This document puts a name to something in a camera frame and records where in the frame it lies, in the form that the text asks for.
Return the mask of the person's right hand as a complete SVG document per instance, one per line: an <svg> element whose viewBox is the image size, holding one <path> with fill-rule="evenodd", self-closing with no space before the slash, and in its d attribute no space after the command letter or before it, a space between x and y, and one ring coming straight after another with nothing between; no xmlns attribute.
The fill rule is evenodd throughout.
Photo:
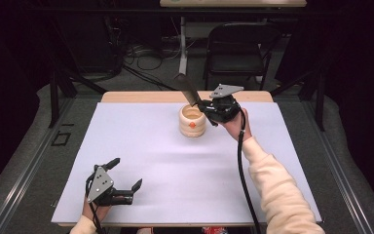
<svg viewBox="0 0 374 234"><path fill-rule="evenodd" d="M222 123L222 126L234 140L239 140L240 136L243 136L243 141L252 137L248 113L245 108L230 122Z"/></svg>

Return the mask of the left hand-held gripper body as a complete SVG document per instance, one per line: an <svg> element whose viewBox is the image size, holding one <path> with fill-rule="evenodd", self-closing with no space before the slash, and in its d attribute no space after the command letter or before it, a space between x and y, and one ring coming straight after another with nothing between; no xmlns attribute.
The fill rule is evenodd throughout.
<svg viewBox="0 0 374 234"><path fill-rule="evenodd" d="M132 190L114 188L114 180L108 174L112 168L111 164L94 166L93 174L87 179L86 200L89 204L102 207L132 204Z"/></svg>

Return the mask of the white table leg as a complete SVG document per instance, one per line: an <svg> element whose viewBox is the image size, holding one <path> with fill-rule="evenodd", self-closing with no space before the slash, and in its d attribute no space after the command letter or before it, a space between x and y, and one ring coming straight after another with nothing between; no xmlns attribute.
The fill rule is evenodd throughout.
<svg viewBox="0 0 374 234"><path fill-rule="evenodd" d="M180 18L180 62L179 72L187 73L187 46L186 46L186 21L184 17Z"/></svg>

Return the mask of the person's left hand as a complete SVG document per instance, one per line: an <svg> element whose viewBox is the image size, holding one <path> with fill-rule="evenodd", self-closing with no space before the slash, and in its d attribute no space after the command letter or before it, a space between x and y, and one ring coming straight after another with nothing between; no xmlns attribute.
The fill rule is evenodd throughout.
<svg viewBox="0 0 374 234"><path fill-rule="evenodd" d="M110 208L109 207L100 207L94 203L89 203L87 197L84 197L82 215L94 221L94 218L97 217L99 222L103 222L105 217L108 215Z"/></svg>

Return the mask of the cream ringed cup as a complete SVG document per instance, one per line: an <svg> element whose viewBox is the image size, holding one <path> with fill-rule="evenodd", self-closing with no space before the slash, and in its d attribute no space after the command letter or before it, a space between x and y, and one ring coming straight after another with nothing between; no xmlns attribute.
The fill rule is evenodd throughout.
<svg viewBox="0 0 374 234"><path fill-rule="evenodd" d="M179 110L179 131L186 137L200 137L206 131L206 116L197 106L186 104Z"/></svg>

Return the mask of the black metal stand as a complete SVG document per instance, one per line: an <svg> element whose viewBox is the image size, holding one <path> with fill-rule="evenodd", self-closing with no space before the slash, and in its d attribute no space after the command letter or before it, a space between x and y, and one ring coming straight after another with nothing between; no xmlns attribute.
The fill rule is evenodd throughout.
<svg viewBox="0 0 374 234"><path fill-rule="evenodd" d="M325 93L325 73L326 68L323 65L317 65L314 69L308 70L301 76L298 76L278 88L270 91L272 97L275 97L299 82L302 82L302 88L298 93L300 100L308 101L315 97L315 122L318 128L324 132L323 110L324 110L324 93Z"/></svg>
<svg viewBox="0 0 374 234"><path fill-rule="evenodd" d="M96 91L99 94L105 94L106 89L101 88L94 82L83 77L79 73L73 72L68 68L57 68L50 78L50 98L51 98L51 122L49 127L52 128L60 118L59 91L62 91L67 98L75 98L78 91L73 85L76 81L86 87Z"/></svg>

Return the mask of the black folding chair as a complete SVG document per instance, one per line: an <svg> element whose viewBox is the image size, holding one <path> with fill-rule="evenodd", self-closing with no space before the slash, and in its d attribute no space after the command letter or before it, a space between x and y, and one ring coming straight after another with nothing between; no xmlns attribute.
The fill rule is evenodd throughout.
<svg viewBox="0 0 374 234"><path fill-rule="evenodd" d="M215 26L209 33L203 73L205 89L210 75L260 77L260 90L272 57L281 39L273 23L228 22Z"/></svg>

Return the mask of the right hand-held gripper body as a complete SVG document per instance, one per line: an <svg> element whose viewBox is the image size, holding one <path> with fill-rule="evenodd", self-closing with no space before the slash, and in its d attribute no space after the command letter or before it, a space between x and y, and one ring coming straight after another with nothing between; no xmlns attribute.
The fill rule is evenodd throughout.
<svg viewBox="0 0 374 234"><path fill-rule="evenodd" d="M241 107L233 94L242 90L241 86L219 84L210 94L212 102L210 111L214 113L215 122L227 123L236 117Z"/></svg>

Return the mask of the white table mat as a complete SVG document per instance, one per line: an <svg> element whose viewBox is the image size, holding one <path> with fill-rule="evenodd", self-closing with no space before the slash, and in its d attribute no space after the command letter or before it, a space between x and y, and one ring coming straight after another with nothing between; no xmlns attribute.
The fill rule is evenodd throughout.
<svg viewBox="0 0 374 234"><path fill-rule="evenodd" d="M260 196L246 160L221 127L199 137L178 127L180 103L99 103L52 221L75 222L85 182L95 165L115 158L109 171L118 189L142 179L129 206L110 210L106 223L118 226L250 225L263 221Z"/></svg>

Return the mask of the red patterned object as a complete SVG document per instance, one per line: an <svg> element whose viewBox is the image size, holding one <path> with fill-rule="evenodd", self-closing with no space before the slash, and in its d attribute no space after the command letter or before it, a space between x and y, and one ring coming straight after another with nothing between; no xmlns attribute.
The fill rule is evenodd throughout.
<svg viewBox="0 0 374 234"><path fill-rule="evenodd" d="M225 227L217 227L217 226L203 227L202 233L203 234L229 234L228 230Z"/></svg>

